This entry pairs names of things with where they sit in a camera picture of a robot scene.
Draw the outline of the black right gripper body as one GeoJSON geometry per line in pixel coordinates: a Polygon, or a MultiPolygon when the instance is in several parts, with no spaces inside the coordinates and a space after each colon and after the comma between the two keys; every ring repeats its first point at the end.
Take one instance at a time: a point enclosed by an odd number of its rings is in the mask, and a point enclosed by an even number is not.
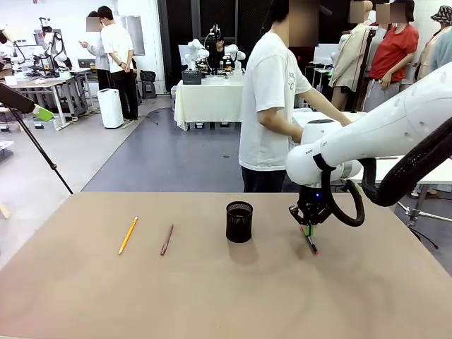
{"type": "Polygon", "coordinates": [[[309,223],[312,215],[323,209],[329,209],[321,189],[310,186],[300,186],[297,207],[300,209],[300,215],[305,217],[309,223]]]}

